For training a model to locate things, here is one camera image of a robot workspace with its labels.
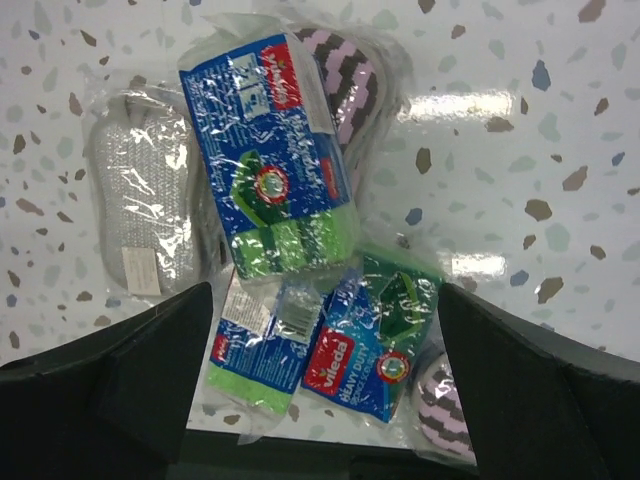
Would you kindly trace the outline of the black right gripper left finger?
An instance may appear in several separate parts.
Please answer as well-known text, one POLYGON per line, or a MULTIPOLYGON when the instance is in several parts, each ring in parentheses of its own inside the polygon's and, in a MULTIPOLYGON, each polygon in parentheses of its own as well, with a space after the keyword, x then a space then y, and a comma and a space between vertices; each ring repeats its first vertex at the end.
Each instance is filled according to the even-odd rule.
POLYGON ((212 317, 203 282, 2 366, 2 478, 164 478, 179 458, 212 317))

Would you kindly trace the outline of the Vileda pack with red logo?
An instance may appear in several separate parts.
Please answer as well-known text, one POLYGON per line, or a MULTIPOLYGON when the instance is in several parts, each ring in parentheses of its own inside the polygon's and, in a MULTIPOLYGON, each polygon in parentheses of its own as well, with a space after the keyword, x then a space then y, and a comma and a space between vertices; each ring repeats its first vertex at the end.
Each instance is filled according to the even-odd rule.
POLYGON ((303 389, 389 423, 431 328, 442 274, 403 248, 361 245, 322 312, 303 389))

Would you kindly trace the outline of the Vileda pack with barcode label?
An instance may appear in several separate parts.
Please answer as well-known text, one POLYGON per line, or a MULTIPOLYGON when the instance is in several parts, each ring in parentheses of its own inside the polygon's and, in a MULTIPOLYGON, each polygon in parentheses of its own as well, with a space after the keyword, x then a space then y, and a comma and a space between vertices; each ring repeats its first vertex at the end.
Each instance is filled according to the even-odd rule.
POLYGON ((231 270, 202 389, 205 406, 245 418, 239 444, 256 442, 287 414, 326 300, 309 286, 287 282, 253 295, 231 270))

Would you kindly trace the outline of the large blue Vileda sponge pack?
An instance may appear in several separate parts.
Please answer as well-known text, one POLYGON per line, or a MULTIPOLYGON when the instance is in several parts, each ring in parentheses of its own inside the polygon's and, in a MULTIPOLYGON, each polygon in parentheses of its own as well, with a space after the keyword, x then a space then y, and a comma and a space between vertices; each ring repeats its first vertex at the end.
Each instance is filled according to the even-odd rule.
POLYGON ((239 277, 346 262, 358 218, 316 59, 278 18, 211 24, 178 71, 239 277))

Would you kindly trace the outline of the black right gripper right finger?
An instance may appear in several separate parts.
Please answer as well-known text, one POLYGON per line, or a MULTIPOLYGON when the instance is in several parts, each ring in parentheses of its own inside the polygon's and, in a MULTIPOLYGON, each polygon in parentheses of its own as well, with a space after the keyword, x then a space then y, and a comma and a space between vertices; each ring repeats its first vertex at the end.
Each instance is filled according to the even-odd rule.
POLYGON ((438 316, 481 478, 638 478, 638 362, 449 283, 438 316))

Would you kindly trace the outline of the silver mesh scourer pack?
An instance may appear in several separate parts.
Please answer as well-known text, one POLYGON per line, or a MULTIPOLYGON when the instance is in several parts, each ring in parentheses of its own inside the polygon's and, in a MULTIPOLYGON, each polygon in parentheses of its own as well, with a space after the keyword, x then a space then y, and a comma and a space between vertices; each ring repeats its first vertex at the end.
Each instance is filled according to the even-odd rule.
POLYGON ((153 298, 207 280, 222 227, 182 88, 136 76, 90 93, 83 154, 110 281, 153 298))

